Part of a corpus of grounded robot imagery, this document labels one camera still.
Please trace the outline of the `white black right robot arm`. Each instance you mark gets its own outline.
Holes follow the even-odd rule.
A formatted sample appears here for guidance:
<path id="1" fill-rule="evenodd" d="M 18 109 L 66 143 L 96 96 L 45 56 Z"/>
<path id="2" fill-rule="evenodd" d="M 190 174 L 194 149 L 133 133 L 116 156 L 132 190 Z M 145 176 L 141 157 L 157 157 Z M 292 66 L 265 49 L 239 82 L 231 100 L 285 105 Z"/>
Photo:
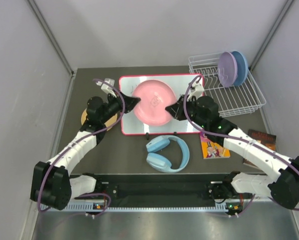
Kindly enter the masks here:
<path id="1" fill-rule="evenodd" d="M 299 156 L 277 153 L 244 133 L 219 114 L 219 106 L 209 96 L 187 101 L 182 95 L 165 110 L 176 120 L 187 120 L 212 142 L 252 162 L 264 175 L 231 173 L 222 186 L 223 193 L 234 198 L 239 193 L 266 196 L 285 209 L 297 210 L 299 203 Z"/>

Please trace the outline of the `purple plate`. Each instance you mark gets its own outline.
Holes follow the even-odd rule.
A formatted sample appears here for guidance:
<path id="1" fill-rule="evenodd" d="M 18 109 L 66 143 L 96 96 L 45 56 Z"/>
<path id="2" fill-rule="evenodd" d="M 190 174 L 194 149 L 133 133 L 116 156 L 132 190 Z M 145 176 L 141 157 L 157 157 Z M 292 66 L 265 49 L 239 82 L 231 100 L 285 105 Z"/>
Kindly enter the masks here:
<path id="1" fill-rule="evenodd" d="M 238 77 L 238 66 L 234 55 L 231 52 L 223 52 L 217 64 L 217 74 L 221 85 L 224 88 L 231 87 Z"/>

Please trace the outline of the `pink plate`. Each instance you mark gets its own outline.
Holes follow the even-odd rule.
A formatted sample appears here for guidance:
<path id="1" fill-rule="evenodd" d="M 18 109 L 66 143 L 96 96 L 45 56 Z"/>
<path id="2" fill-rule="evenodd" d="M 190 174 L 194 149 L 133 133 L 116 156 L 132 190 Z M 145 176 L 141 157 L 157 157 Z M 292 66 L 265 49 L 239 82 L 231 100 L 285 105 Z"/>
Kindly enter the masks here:
<path id="1" fill-rule="evenodd" d="M 156 79 L 146 80 L 137 85 L 132 95 L 141 98 L 133 111 L 142 123 L 158 127 L 171 121 L 172 116 L 165 107 L 174 104 L 177 99 L 169 85 Z"/>

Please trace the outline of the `yellow plate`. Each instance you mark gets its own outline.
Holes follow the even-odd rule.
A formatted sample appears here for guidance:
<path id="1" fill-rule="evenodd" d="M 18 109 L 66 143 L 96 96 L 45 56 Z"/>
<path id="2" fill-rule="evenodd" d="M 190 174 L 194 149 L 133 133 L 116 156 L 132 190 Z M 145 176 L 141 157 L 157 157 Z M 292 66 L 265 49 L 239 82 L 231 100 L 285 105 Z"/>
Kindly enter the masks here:
<path id="1" fill-rule="evenodd" d="M 113 116 L 111 116 L 109 119 L 107 119 L 107 121 L 104 122 L 104 119 L 100 119 L 100 120 L 97 120 L 96 122 L 97 123 L 104 123 L 105 127 L 109 127 L 111 126 L 112 124 L 114 124 L 118 119 L 118 114 L 115 114 Z M 83 126 L 83 124 L 88 120 L 88 113 L 87 113 L 87 109 L 85 108 L 81 114 L 81 119 L 80 119 L 80 122 L 81 122 L 81 125 Z"/>

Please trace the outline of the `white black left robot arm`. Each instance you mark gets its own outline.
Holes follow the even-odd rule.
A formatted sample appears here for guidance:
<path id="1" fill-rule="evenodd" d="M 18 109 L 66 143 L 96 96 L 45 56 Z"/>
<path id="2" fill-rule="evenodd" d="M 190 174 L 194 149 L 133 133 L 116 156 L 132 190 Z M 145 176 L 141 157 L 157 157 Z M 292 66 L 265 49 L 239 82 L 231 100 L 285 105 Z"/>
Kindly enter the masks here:
<path id="1" fill-rule="evenodd" d="M 102 195 L 103 186 L 90 175 L 71 178 L 75 166 L 104 138 L 108 122 L 118 113 L 127 114 L 140 102 L 139 97 L 119 92 L 109 94 L 107 101 L 95 96 L 88 100 L 86 117 L 75 138 L 47 162 L 38 162 L 33 170 L 30 199 L 57 210 L 63 210 L 71 199 L 88 194 Z"/>

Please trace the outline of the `blue plate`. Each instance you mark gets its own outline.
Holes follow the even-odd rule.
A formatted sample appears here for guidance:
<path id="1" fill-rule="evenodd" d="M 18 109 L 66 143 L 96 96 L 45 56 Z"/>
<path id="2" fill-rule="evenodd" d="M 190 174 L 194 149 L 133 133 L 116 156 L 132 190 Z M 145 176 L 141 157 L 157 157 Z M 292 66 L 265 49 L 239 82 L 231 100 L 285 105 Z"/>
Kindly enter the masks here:
<path id="1" fill-rule="evenodd" d="M 235 87 L 241 86 L 248 76 L 248 62 L 244 54 L 242 54 L 240 51 L 232 51 L 232 55 L 234 56 L 236 60 L 237 65 L 237 78 L 233 85 Z"/>

